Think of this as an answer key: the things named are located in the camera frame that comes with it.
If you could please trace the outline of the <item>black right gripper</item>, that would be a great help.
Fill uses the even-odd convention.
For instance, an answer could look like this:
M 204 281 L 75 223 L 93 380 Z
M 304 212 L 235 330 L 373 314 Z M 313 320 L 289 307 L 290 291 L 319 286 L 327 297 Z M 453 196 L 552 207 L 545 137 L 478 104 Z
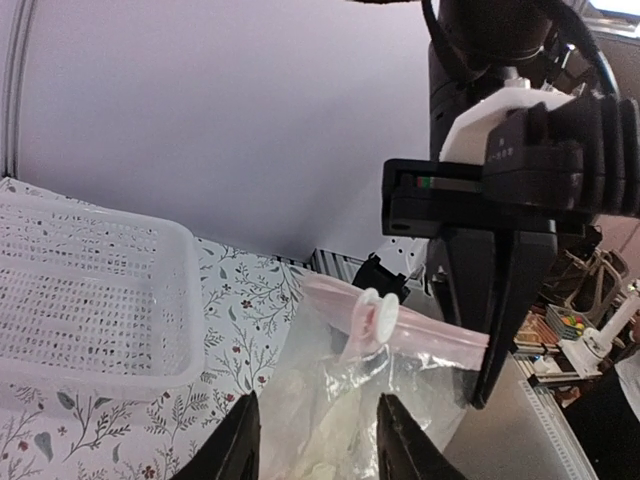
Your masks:
M 578 232 L 593 213 L 497 202 L 480 191 L 480 166 L 393 158 L 384 163 L 382 233 L 433 239 L 427 280 L 443 320 L 490 334 L 471 404 L 485 408 L 514 337 L 537 298 L 558 248 L 553 221 Z M 442 234 L 444 227 L 522 230 Z

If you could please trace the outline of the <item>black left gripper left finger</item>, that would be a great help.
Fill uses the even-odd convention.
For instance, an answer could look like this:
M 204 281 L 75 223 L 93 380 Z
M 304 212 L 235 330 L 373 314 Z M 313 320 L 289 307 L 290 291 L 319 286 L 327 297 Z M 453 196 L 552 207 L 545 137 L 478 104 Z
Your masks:
M 255 391 L 242 395 L 194 457 L 172 480 L 253 480 L 259 477 L 260 412 Z

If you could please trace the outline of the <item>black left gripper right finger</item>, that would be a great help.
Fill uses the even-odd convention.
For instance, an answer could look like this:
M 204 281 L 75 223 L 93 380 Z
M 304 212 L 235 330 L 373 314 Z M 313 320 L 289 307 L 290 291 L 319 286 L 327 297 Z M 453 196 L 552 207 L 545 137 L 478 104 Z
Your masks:
M 396 395 L 382 394 L 379 398 L 376 440 L 380 479 L 466 480 Z

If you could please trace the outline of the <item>clear zip top bag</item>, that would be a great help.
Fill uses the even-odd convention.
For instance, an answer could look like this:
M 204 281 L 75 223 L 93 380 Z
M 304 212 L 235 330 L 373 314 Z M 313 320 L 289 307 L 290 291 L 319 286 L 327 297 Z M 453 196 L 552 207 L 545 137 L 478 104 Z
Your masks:
M 353 391 L 376 410 L 382 394 L 396 395 L 434 445 L 446 447 L 469 408 L 488 336 L 408 309 L 393 293 L 321 274 L 302 290 L 259 396 L 260 477 L 281 479 L 310 428 Z

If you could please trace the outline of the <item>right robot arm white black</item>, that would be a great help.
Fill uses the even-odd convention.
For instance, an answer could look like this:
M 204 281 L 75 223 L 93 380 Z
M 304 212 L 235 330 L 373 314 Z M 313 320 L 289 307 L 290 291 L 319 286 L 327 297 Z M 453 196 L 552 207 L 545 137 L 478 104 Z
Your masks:
M 559 249 L 639 211 L 639 110 L 562 1 L 423 2 L 430 158 L 383 167 L 382 231 L 428 243 L 446 322 L 489 345 L 483 408 Z

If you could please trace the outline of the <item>floral patterned tablecloth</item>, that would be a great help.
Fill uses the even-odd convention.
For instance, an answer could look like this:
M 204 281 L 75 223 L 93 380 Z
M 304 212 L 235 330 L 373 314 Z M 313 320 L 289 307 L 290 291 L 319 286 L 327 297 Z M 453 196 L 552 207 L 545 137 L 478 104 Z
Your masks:
M 3 194 L 82 204 L 11 179 Z M 6 383 L 5 479 L 171 479 L 244 394 L 269 380 L 301 298 L 304 272 L 286 262 L 195 240 L 205 366 L 151 401 Z

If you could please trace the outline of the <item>white perforated plastic basket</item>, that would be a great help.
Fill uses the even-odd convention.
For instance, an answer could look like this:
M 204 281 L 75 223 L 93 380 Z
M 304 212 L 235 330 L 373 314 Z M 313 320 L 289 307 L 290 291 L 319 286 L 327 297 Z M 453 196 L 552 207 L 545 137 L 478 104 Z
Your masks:
M 198 255 L 184 226 L 1 197 L 1 379 L 151 401 L 205 366 Z

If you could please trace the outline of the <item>aluminium front rail frame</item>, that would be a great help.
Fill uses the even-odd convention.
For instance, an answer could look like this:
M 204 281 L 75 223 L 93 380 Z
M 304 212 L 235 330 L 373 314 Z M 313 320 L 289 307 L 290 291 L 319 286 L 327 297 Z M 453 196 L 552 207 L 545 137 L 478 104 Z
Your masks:
M 444 455 L 470 479 L 595 479 L 553 395 L 510 356 L 488 406 L 469 410 Z

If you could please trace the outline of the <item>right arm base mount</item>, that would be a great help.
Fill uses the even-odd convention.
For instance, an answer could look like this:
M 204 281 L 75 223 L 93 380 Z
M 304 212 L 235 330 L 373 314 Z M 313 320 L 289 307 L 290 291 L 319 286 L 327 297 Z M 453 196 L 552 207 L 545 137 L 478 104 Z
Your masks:
M 403 303 L 410 293 L 407 281 L 405 275 L 392 273 L 381 264 L 377 254 L 371 253 L 357 270 L 352 285 L 362 290 L 373 288 L 380 297 L 393 293 Z

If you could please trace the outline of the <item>aluminium corner post right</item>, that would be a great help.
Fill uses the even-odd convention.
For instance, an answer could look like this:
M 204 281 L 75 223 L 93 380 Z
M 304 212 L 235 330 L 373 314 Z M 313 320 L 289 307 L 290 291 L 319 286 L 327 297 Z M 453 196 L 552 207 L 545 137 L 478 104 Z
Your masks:
M 17 177 L 20 113 L 30 34 L 38 2 L 1 2 L 1 176 Z

